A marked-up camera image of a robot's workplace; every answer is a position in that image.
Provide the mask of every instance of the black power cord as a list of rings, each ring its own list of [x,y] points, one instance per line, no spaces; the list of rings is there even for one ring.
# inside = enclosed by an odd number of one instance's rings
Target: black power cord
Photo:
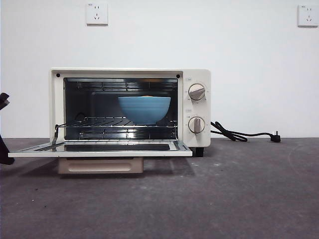
[[[250,137],[254,137],[254,136],[260,136],[260,135],[268,135],[270,136],[270,141],[275,142],[275,143],[279,143],[280,140],[280,135],[278,135],[278,131],[276,131],[276,134],[271,134],[271,133],[253,133],[253,134],[248,134],[248,133],[240,133],[240,132],[235,132],[235,131],[229,131],[226,130],[219,122],[210,122],[210,124],[212,126],[214,126],[216,129],[218,129],[220,132],[218,131],[213,131],[211,130],[211,133],[217,133],[217,134],[221,134],[229,139],[231,139],[232,141],[241,141],[241,142],[247,142],[247,138],[244,136],[250,136]]]

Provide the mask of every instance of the wall socket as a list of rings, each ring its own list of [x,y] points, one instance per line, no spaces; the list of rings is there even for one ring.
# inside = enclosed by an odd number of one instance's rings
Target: wall socket
[[[86,24],[108,25],[108,4],[101,1],[92,1],[86,5]]]
[[[298,26],[299,27],[318,27],[319,6],[299,5],[298,6]]]

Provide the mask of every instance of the blue bowl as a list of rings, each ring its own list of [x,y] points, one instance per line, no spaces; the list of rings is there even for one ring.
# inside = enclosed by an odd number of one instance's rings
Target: blue bowl
[[[118,97],[124,116],[135,124],[156,124],[166,115],[170,97]]]

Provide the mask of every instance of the oven door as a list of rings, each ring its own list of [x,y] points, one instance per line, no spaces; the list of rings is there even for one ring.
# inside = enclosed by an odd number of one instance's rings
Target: oven door
[[[157,157],[192,156],[192,151],[181,141],[150,140],[88,140],[45,143],[17,152],[9,157]]]

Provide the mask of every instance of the concrete floor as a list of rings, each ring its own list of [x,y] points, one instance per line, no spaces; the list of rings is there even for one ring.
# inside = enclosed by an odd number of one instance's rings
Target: concrete floor
[[[204,158],[148,159],[142,175],[56,170],[54,158],[1,166],[2,239],[319,238],[319,138],[212,139]]]

